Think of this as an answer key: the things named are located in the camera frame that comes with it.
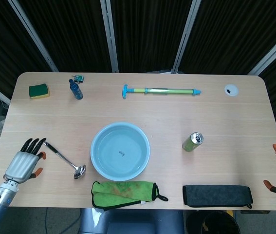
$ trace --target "can top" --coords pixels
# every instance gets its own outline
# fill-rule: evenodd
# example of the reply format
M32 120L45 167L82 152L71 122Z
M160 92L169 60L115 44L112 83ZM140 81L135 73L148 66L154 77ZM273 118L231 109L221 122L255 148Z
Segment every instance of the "can top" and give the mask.
M191 140L194 144L201 145L202 142L204 141L204 137L202 136L201 133L194 132L191 134Z

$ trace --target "blue bottle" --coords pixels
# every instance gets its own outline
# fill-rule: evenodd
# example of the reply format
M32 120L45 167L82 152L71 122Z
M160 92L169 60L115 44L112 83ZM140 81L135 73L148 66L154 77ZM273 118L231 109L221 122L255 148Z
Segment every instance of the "blue bottle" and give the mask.
M78 84L76 84L72 79L69 79L70 82L70 89L73 92L76 99L81 100L84 95L81 92L80 88L78 87Z

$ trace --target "green water gun handle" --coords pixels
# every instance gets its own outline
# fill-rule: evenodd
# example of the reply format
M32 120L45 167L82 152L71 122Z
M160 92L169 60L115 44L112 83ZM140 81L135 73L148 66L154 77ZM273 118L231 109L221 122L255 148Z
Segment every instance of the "green water gun handle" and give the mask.
M167 88L145 88L145 89L129 89L125 84L123 88L123 98L126 99L127 93L151 93L151 94L200 94L201 91L197 89L167 89Z

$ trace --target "green can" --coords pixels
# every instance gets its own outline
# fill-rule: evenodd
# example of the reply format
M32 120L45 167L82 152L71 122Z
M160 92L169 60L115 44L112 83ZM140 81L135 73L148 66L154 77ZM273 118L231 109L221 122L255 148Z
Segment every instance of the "green can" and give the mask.
M202 136L202 134L194 132L189 136L189 138L185 142L183 142L182 148L187 152L191 152L199 145L201 145L203 141L204 137Z

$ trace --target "black trash can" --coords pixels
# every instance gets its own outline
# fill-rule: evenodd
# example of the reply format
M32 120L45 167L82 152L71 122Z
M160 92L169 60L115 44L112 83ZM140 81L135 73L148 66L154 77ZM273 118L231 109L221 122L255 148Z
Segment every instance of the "black trash can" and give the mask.
M197 211L186 220L188 234L240 234L237 222L223 211Z

